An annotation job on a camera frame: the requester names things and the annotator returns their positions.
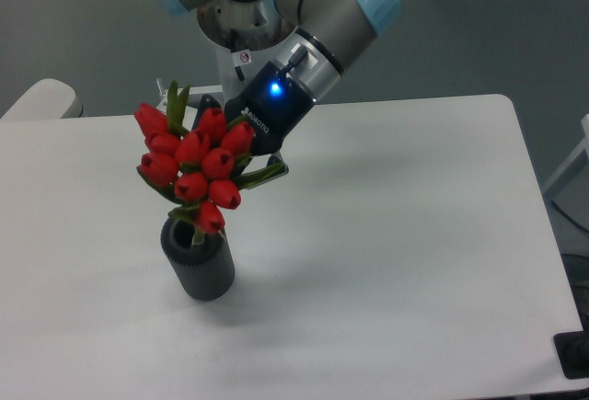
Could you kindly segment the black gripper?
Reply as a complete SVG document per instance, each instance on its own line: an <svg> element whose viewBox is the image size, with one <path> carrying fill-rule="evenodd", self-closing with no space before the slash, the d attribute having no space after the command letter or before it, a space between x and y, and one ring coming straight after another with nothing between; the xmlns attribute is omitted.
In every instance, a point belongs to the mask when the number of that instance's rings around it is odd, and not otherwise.
<svg viewBox="0 0 589 400"><path fill-rule="evenodd" d="M286 135L313 108L314 100L292 79L279 74L279 67L266 63L237 96L225 104L227 121L244 116L255 131L251 145L253 155L271 154L267 167L271 177L289 173L281 152ZM210 94L202 96L191 129L194 131L207 109L219 109L220 103Z"/></svg>

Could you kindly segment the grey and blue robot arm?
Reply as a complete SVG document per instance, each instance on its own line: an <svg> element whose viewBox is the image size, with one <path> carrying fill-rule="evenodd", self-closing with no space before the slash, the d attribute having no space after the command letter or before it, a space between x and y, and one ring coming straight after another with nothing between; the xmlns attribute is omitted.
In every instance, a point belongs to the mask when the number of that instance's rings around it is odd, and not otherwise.
<svg viewBox="0 0 589 400"><path fill-rule="evenodd" d="M194 14L216 52L229 120L276 159L288 133L396 20L400 0L160 0Z"/></svg>

